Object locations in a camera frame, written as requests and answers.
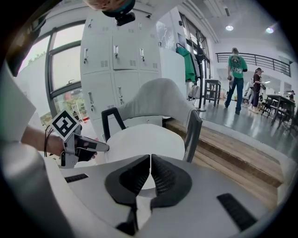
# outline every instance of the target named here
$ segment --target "chair backrest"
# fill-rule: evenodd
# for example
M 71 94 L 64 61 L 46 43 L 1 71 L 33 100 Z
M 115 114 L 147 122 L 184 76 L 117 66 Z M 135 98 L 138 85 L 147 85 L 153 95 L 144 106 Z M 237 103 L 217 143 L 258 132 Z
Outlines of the chair backrest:
M 184 98 L 174 81 L 160 78 L 142 85 L 131 101 L 117 109 L 123 121 L 141 116 L 167 116 L 187 127 L 190 113 L 196 108 Z
M 102 125 L 106 141 L 110 138 L 108 116 L 111 114 L 114 114 L 122 130 L 125 129 L 123 121 L 134 117 L 168 116 L 180 121 L 188 128 L 183 160 L 192 161 L 199 141 L 202 120 L 195 107 L 183 97 L 172 80 L 161 78 L 149 81 L 125 105 L 103 111 Z

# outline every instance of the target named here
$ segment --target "white chair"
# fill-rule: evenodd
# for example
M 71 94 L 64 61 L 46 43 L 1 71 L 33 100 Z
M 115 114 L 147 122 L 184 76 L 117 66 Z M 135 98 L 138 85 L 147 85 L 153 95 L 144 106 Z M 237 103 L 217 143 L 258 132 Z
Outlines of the white chair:
M 122 131 L 110 136 L 108 116 L 114 114 Z M 185 142 L 176 133 L 152 124 L 126 128 L 123 121 L 141 116 L 168 116 L 188 127 Z M 106 163 L 141 154 L 158 154 L 191 162 L 194 156 L 202 120 L 195 107 L 181 94 L 170 79 L 155 79 L 145 83 L 137 95 L 121 107 L 102 112 L 104 136 L 109 151 L 104 153 Z

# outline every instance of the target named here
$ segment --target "wooden floor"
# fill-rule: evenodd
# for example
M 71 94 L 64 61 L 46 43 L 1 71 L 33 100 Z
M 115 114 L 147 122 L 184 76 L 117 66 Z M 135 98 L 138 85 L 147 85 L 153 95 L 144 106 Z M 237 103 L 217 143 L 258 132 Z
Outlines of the wooden floor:
M 166 128 L 185 138 L 187 130 L 178 121 Z M 277 188 L 283 183 L 279 162 L 269 155 L 229 136 L 202 127 L 193 163 L 215 169 L 234 180 L 264 204 L 277 206 Z

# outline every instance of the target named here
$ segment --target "locker vent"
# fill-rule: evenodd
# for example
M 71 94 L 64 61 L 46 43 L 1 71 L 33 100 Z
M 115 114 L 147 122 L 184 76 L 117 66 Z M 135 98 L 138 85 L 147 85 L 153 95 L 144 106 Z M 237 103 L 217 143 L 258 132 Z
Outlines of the locker vent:
M 101 67 L 108 67 L 108 61 L 107 60 L 102 60 L 101 61 Z
M 135 60 L 130 60 L 129 63 L 130 63 L 130 66 L 136 66 Z

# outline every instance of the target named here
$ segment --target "gray floor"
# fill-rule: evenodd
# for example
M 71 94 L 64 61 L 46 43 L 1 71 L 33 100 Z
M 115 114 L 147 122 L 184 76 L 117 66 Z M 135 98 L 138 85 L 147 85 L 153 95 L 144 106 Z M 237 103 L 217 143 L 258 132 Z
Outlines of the gray floor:
M 224 101 L 220 101 L 216 107 L 213 106 L 213 102 L 206 102 L 205 109 L 207 111 L 200 112 L 199 115 L 202 119 L 253 137 L 298 162 L 298 158 L 296 158 L 298 136 L 294 137 L 289 134 L 283 125 L 278 129 L 278 119 L 271 126 L 272 119 L 266 118 L 266 113 L 261 116 L 261 114 L 255 114 L 242 107 L 240 115 L 237 115 L 235 114 L 235 107 L 235 101 L 231 101 L 228 109 L 224 107 Z

